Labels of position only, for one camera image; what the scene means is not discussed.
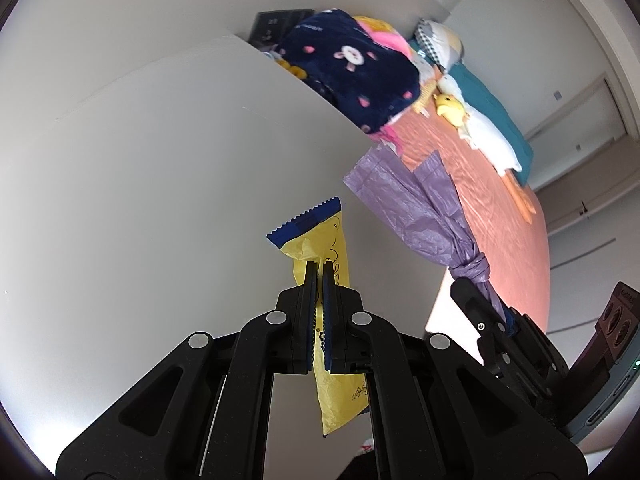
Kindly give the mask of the yellow snack packet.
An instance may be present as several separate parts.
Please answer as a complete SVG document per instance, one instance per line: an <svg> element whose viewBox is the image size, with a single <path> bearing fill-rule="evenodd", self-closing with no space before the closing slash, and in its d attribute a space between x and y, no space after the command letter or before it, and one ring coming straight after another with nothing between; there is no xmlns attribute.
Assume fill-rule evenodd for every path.
<svg viewBox="0 0 640 480"><path fill-rule="evenodd" d="M342 204L337 197L314 206L267 234L268 240L293 261L296 284L303 284L306 266L313 262L322 278L324 266L332 266L334 283L348 287L349 268L343 231ZM333 374L328 370L331 341L330 311L326 293L318 292L314 307L314 360L322 434L341 429L369 406L366 376Z"/></svg>

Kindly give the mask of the purple plastic bag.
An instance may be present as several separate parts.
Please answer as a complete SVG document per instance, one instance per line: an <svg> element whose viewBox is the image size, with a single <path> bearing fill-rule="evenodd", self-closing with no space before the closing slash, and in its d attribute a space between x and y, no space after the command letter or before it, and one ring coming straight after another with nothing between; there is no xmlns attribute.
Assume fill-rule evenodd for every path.
<svg viewBox="0 0 640 480"><path fill-rule="evenodd" d="M471 281L501 322L512 324L439 152L411 170L390 148L378 144L358 160L344 183L407 247L446 266L456 280Z"/></svg>

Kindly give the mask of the pink bed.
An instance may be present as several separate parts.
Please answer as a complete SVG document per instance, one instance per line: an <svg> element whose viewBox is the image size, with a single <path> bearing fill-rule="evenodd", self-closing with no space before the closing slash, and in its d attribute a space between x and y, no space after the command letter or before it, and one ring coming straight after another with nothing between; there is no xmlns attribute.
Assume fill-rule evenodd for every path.
<svg viewBox="0 0 640 480"><path fill-rule="evenodd" d="M480 151L474 151L444 118L409 110L393 129L402 161L411 170L438 151L457 188L465 218L490 265L501 299L545 330L550 310L550 260L546 222L536 195L523 192L536 211L526 221L508 187Z"/></svg>

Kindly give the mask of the white goose plush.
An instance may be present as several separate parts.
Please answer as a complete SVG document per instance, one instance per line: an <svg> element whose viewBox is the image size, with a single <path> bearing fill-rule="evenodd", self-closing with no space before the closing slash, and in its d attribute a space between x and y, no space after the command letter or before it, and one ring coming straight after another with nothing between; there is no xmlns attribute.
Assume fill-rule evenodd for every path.
<svg viewBox="0 0 640 480"><path fill-rule="evenodd" d="M527 223L532 223L537 211L515 177L515 174L522 170L522 166L511 144L485 115L465 104L458 84L450 75L439 78L437 89L438 94L451 94L464 105L469 118L464 127L454 127L457 129L459 138L469 144L472 150L480 151L491 163L523 219Z"/></svg>

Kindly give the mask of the yellow duck plush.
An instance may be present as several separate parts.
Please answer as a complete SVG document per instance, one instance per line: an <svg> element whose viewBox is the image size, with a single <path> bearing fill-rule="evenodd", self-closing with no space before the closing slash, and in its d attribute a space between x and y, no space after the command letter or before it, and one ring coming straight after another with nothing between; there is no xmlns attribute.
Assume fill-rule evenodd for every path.
<svg viewBox="0 0 640 480"><path fill-rule="evenodd" d="M464 105L451 94L439 93L434 97L436 114L456 128L465 126L469 118Z"/></svg>

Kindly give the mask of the teal pillow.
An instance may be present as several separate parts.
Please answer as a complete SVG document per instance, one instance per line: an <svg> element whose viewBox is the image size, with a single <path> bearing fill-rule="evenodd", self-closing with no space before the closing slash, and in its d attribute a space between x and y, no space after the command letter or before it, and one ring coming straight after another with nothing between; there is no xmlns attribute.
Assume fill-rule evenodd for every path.
<svg viewBox="0 0 640 480"><path fill-rule="evenodd" d="M522 166L522 170L516 174L516 178L520 185L525 186L532 169L534 152L521 130L515 125L502 103L484 85L484 82L468 70L464 64L454 64L449 70L449 75L458 84L465 104L485 115L511 144L518 162Z"/></svg>

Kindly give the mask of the navy patterned blanket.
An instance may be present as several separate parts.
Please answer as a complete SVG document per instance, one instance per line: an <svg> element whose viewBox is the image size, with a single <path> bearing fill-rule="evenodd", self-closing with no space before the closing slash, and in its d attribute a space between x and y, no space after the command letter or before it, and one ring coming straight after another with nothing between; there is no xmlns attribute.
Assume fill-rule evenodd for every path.
<svg viewBox="0 0 640 480"><path fill-rule="evenodd" d="M303 70L303 82L334 105L364 133L376 133L393 107L409 104L411 90L384 74L384 54L355 19L340 9L311 15L276 47L283 61Z"/></svg>

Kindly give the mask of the patchwork cushion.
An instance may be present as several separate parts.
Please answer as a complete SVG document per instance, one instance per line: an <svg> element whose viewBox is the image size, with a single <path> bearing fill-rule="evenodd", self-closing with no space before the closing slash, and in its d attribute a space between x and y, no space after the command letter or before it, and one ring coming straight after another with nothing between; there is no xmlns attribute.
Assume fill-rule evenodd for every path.
<svg viewBox="0 0 640 480"><path fill-rule="evenodd" d="M460 37L442 23L421 18L414 31L414 39L439 69L447 73L464 55Z"/></svg>

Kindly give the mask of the pink white clothes pile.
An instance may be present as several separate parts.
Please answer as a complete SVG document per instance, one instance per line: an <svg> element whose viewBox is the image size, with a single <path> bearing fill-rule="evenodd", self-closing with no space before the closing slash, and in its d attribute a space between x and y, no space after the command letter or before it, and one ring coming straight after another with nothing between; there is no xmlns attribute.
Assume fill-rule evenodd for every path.
<svg viewBox="0 0 640 480"><path fill-rule="evenodd" d="M364 15L355 16L355 21L384 54L385 77L390 79L395 74L399 81L394 82L393 86L412 91L412 95L405 98L409 104L402 104L401 108L393 107L386 124L378 132L369 133L371 138L387 145L396 155L401 156L404 147L394 125L408 112L430 117L428 104L434 96L442 72L427 61L425 54L411 47L409 41L390 23Z"/></svg>

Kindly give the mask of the black wall panel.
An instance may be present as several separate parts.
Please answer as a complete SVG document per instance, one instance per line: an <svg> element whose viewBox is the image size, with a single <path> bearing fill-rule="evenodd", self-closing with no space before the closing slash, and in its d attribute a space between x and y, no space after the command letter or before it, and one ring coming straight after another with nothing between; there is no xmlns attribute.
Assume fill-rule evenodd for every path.
<svg viewBox="0 0 640 480"><path fill-rule="evenodd" d="M254 46L277 44L293 27L314 15L312 9L288 9L258 12L248 42Z"/></svg>

